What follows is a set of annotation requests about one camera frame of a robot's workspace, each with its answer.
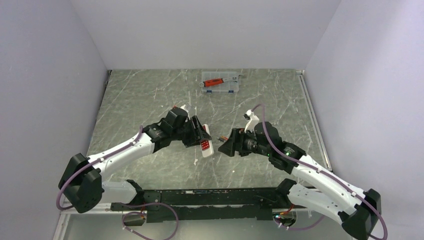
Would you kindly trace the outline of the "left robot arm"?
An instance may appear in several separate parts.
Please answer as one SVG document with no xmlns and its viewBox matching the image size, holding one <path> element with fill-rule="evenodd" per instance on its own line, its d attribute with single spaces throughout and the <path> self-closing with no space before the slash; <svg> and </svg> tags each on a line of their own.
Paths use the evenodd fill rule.
<svg viewBox="0 0 424 240">
<path fill-rule="evenodd" d="M 86 213 L 99 203 L 118 203 L 131 210 L 145 203 L 145 192 L 134 180 L 120 182 L 108 178 L 121 167 L 149 156 L 180 141 L 186 148 L 200 146 L 203 157 L 213 154 L 212 137 L 207 124 L 190 116 L 186 105 L 173 107 L 167 115 L 146 126 L 128 140 L 100 153 L 72 156 L 59 180 L 56 208 L 74 208 Z"/>
</svg>

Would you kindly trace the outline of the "white remote control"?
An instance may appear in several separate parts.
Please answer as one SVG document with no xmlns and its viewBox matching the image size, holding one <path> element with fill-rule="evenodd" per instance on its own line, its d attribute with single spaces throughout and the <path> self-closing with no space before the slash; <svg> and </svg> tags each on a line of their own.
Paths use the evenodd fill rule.
<svg viewBox="0 0 424 240">
<path fill-rule="evenodd" d="M 203 158 L 210 157 L 214 154 L 214 148 L 213 148 L 211 138 L 208 140 L 202 140 L 200 142 L 200 146 L 201 146 L 201 153 Z"/>
</svg>

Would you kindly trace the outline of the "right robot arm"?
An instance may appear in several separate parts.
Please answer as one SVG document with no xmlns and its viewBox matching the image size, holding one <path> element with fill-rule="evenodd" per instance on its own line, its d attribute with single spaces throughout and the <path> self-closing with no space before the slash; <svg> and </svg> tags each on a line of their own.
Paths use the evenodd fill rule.
<svg viewBox="0 0 424 240">
<path fill-rule="evenodd" d="M 306 181 L 313 191 L 291 179 L 284 179 L 275 189 L 276 203 L 287 208 L 297 205 L 318 212 L 341 225 L 356 240 L 371 238 L 381 213 L 381 196 L 365 191 L 322 167 L 297 145 L 283 141 L 269 122 L 258 123 L 253 131 L 232 129 L 218 151 L 229 157 L 249 154 L 266 156 L 277 169 Z"/>
</svg>

